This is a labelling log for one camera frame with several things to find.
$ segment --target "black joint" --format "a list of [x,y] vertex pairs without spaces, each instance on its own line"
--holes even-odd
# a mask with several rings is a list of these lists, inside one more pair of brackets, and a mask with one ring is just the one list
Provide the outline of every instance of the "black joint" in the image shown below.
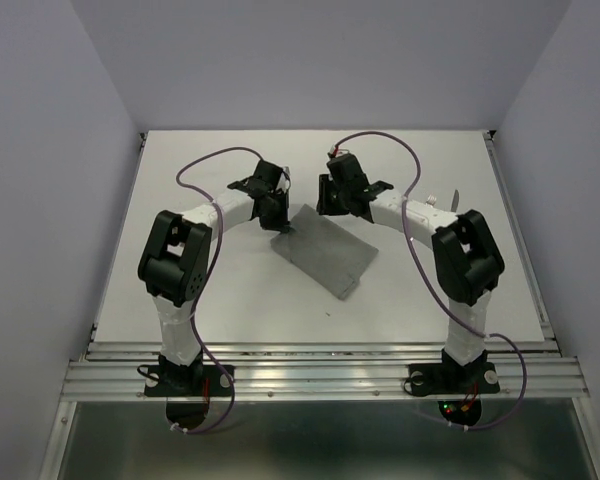
[[253,175],[227,186],[246,193],[254,201],[252,219],[258,218],[263,230],[289,231],[289,193],[278,190],[284,169],[260,160]]
[[202,353],[191,365],[176,365],[164,355],[158,355],[158,378],[161,383],[182,391],[195,389],[202,378]]
[[[138,265],[147,292],[181,307],[193,300],[206,281],[212,230],[164,210],[154,222]],[[182,253],[175,248],[182,246]]]
[[475,305],[498,286],[504,260],[482,214],[470,210],[431,237],[438,283],[459,303]]
[[331,158],[327,162],[327,168],[330,175],[318,177],[317,212],[320,215],[351,213],[373,222],[369,203],[385,190],[393,189],[393,185],[383,181],[369,184],[360,162],[351,153]]

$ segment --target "white wall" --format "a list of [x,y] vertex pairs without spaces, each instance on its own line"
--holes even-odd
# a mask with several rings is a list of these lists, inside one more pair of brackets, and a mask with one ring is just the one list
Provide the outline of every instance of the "white wall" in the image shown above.
[[37,478],[138,135],[68,0],[0,0],[0,480]]
[[495,128],[566,0],[72,0],[148,128]]
[[551,322],[600,421],[600,0],[574,0],[496,146]]

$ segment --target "black mounting base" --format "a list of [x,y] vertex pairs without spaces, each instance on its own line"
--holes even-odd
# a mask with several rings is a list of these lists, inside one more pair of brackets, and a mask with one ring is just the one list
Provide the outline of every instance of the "black mounting base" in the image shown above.
[[409,378],[404,382],[404,389],[414,397],[464,395],[473,385],[477,385],[480,395],[500,392],[496,367],[487,362],[486,351],[464,366],[456,363],[443,350],[441,363],[417,363],[407,368]]
[[[235,367],[233,365],[222,364],[222,366],[234,377]],[[161,368],[159,365],[150,365],[147,368],[149,375],[160,375]],[[157,385],[150,387],[145,383],[144,395],[146,397],[202,397],[202,389],[206,379],[209,380],[209,396],[210,397],[230,397],[231,388],[227,383],[226,387],[222,386],[220,379],[222,373],[215,365],[203,365],[200,381],[190,384],[186,387],[175,388],[166,382],[159,382]]]

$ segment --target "gray metal plate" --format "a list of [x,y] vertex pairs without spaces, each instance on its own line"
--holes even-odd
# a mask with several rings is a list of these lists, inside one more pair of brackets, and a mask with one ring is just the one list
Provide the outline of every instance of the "gray metal plate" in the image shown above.
[[[484,406],[489,419],[511,402]],[[570,400],[530,400],[500,427],[467,434],[424,419],[415,408],[404,402],[238,403],[225,426],[196,437],[170,432],[162,404],[81,404],[60,478],[595,478]],[[420,408],[434,414],[435,402]]]

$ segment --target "screw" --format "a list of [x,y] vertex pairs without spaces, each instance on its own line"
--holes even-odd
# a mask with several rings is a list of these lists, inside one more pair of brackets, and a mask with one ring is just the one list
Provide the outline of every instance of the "screw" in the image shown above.
[[484,372],[484,379],[489,385],[495,385],[498,383],[498,374],[493,370],[487,370]]
[[222,375],[220,377],[220,386],[222,388],[229,388],[229,379],[227,378],[226,375]]
[[422,374],[422,372],[416,370],[415,372],[411,373],[410,378],[411,383],[417,387],[424,384],[424,375]]

